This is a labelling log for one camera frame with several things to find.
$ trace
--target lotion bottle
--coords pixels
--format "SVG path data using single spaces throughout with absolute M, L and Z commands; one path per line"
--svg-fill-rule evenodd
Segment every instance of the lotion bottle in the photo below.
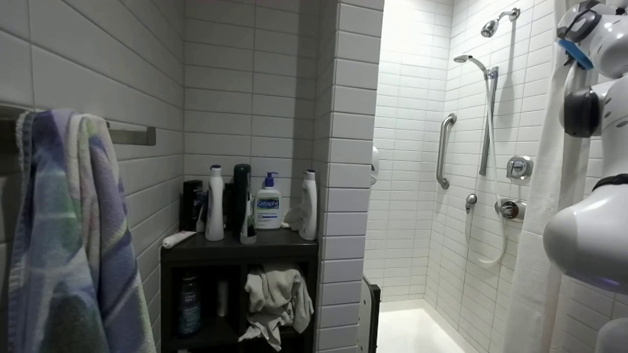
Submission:
M 280 193 L 275 189 L 273 173 L 267 173 L 263 187 L 255 197 L 255 230 L 278 230 L 280 228 Z

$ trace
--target towel bar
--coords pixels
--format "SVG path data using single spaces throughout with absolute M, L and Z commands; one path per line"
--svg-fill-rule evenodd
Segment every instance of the towel bar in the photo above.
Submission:
M 23 108 L 0 106 L 0 154 L 15 152 L 15 122 L 23 112 Z M 157 146 L 157 130 L 153 126 L 143 132 L 110 128 L 110 136 L 116 146 Z

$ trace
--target toiletry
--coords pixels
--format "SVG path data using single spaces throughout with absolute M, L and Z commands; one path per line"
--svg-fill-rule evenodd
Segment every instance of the toiletry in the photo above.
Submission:
M 227 228 L 239 244 L 255 244 L 255 228 L 251 218 L 251 167 L 235 165 L 233 181 L 227 187 Z
M 257 234 L 255 234 L 255 222 L 253 222 L 253 208 L 251 208 L 251 199 L 247 197 L 247 212 L 239 230 L 239 244 L 243 246 L 253 246 L 257 244 Z
M 280 193 L 275 189 L 273 173 L 267 173 L 263 187 L 255 199 L 255 230 L 278 230 L 280 228 Z
M 178 293 L 178 334 L 192 336 L 200 328 L 200 295 L 194 275 L 184 275 L 180 279 Z
M 227 297 L 229 295 L 229 283 L 227 281 L 218 281 L 218 306 L 216 306 L 216 316 L 225 318 L 227 316 Z
M 208 222 L 204 226 L 204 238 L 208 242 L 224 240 L 224 222 L 222 222 L 222 195 L 224 181 L 220 165 L 212 165 L 210 169 L 210 191 L 208 191 Z
M 316 240 L 316 212 L 318 212 L 318 195 L 316 195 L 316 173 L 310 169 L 300 187 L 300 230 L 298 236 L 306 242 Z
M 178 230 L 182 232 L 196 230 L 200 206 L 202 206 L 202 183 L 200 181 L 182 183 Z

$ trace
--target white bottle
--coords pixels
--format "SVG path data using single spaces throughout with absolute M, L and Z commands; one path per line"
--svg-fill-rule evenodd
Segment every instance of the white bottle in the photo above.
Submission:
M 255 199 L 255 230 L 278 230 L 280 224 L 280 193 L 275 189 L 273 173 L 267 173 Z
M 253 222 L 253 212 L 251 212 L 251 199 L 247 197 L 247 206 L 245 206 L 245 216 L 241 222 L 241 232 L 239 232 L 239 244 L 243 246 L 253 246 L 257 244 L 257 234 L 255 234 L 255 222 Z
M 208 242 L 222 242 L 224 240 L 224 220 L 222 220 L 222 195 L 224 195 L 224 181 L 220 165 L 212 165 L 210 169 L 210 201 L 208 201 L 208 222 L 204 228 L 204 238 Z
M 300 187 L 300 230 L 298 230 L 298 236 L 306 242 L 316 240 L 316 212 L 318 212 L 316 197 L 318 197 L 316 173 L 308 171 Z

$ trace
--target towel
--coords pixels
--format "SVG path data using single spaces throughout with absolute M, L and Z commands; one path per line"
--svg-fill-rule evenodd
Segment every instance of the towel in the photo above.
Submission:
M 106 122 L 29 112 L 17 142 L 23 199 L 10 263 L 10 352 L 157 352 Z
M 282 326 L 292 326 L 298 334 L 310 326 L 314 306 L 296 269 L 249 273 L 245 291 L 249 293 L 249 328 L 239 342 L 263 338 L 280 352 Z

